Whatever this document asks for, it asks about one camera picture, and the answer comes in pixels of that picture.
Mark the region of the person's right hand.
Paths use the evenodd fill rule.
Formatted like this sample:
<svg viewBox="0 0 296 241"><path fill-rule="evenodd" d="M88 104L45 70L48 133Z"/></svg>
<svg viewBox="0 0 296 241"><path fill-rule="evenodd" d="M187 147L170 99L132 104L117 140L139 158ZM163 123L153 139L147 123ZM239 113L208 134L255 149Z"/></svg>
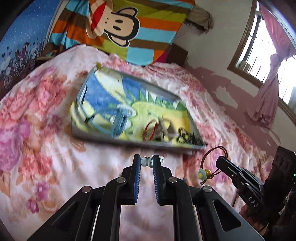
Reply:
<svg viewBox="0 0 296 241"><path fill-rule="evenodd" d="M264 235L267 226L263 225L260 220L251 213L250 208L245 204L242 206L239 214L261 235Z"/></svg>

